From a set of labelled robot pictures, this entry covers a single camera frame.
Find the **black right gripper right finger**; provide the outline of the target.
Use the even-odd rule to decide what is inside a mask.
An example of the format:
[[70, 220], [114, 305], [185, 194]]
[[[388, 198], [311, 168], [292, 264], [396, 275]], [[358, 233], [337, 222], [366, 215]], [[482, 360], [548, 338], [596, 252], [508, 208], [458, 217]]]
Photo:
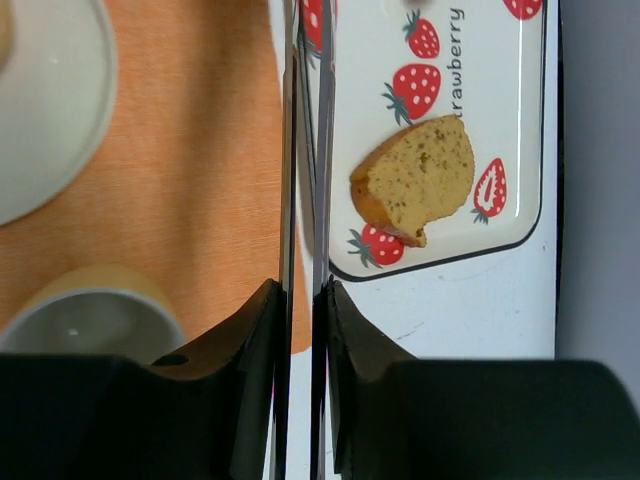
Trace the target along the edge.
[[327, 305], [334, 471], [407, 479], [407, 426], [391, 367], [413, 356], [359, 311], [341, 282], [331, 282]]

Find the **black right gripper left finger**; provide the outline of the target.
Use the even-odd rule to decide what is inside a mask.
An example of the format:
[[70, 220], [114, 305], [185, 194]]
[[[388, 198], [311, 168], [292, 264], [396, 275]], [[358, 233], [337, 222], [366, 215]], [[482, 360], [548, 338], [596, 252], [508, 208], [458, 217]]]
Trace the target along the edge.
[[230, 317], [150, 365], [171, 385], [160, 410], [167, 478], [261, 478], [280, 293], [266, 280]]

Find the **stainless steel tongs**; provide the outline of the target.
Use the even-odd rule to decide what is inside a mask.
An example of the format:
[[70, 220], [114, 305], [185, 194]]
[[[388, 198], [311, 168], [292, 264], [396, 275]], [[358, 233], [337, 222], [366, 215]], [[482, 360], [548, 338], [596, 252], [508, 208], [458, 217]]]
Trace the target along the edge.
[[319, 97], [312, 97], [308, 56], [310, 41], [301, 1], [282, 4], [282, 162], [280, 196], [279, 298], [274, 372], [271, 471], [287, 476], [291, 362], [294, 346], [294, 284], [296, 248], [305, 233], [312, 235], [312, 287], [309, 347], [309, 471], [324, 479], [326, 469], [327, 300], [329, 226], [335, 112], [336, 4], [321, 4], [321, 49], [318, 54]]

